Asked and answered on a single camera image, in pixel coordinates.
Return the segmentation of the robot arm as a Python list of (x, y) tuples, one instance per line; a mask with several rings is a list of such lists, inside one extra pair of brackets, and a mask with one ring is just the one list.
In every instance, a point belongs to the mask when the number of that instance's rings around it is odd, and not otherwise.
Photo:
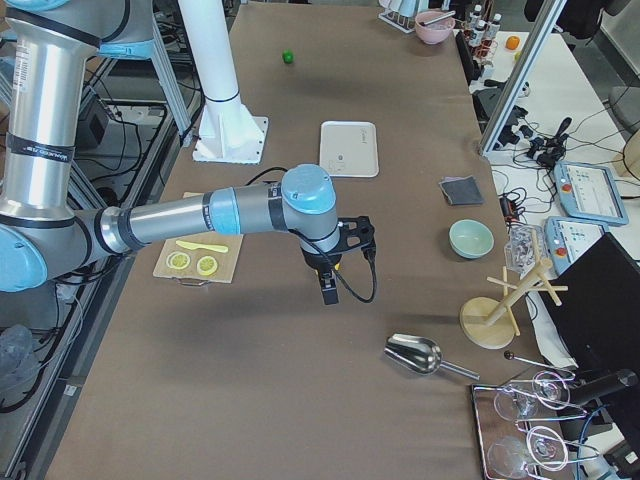
[(17, 36), (1, 193), (1, 288), (38, 287), (96, 260), (151, 242), (214, 231), (291, 232), (337, 300), (343, 244), (328, 173), (313, 164), (270, 185), (231, 187), (135, 208), (71, 209), (67, 202), (85, 65), (95, 55), (147, 59), (154, 49), (148, 1), (10, 1)]

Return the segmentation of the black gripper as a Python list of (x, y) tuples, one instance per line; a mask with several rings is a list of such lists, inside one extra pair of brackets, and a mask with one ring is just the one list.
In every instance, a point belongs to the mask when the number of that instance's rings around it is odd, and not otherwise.
[(338, 303), (338, 291), (335, 275), (332, 273), (341, 261), (340, 254), (311, 253), (302, 249), (306, 264), (317, 271), (322, 299), (325, 305)]

